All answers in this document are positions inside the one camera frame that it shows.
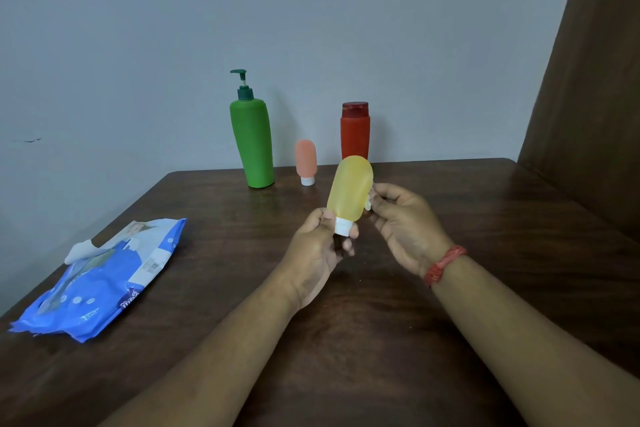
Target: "hand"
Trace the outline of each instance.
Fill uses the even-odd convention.
[[[351,239],[358,237],[358,225],[354,223],[351,227],[350,238],[334,238],[334,230],[332,211],[314,210],[293,235],[287,253],[274,271],[290,290],[298,309],[316,298],[344,255],[355,254]]]
[[[453,242],[425,199],[395,184],[373,185],[369,219],[405,269],[424,277]]]

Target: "wet wipes pack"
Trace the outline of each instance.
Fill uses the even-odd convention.
[[[79,342],[97,336],[164,268],[185,221],[132,221],[100,248],[91,240],[74,245],[58,283],[10,331],[67,333]]]

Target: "red thread bracelet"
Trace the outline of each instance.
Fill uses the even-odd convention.
[[[465,248],[460,245],[453,245],[439,262],[434,263],[431,268],[427,270],[427,273],[424,275],[424,283],[429,287],[432,286],[434,282],[437,282],[440,280],[440,277],[442,277],[444,267],[456,260],[460,255],[466,254],[467,250]]]

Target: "dark wooden table surface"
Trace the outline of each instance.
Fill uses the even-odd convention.
[[[183,218],[164,271],[96,339],[0,334],[0,423],[94,425],[162,376],[260,284],[335,166],[246,187],[241,170],[172,172],[94,240],[131,220]],[[420,192],[453,239],[534,307],[640,376],[640,245],[506,159],[374,164]],[[237,425],[523,424],[435,297],[365,221],[357,255],[292,320]],[[58,269],[2,319],[60,277]]]

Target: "green pump bottle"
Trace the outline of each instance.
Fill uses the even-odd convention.
[[[249,187],[267,187],[274,182],[267,105],[253,97],[253,90],[246,85],[244,69],[234,69],[231,73],[238,73],[242,80],[238,99],[231,103],[229,109],[246,183]]]

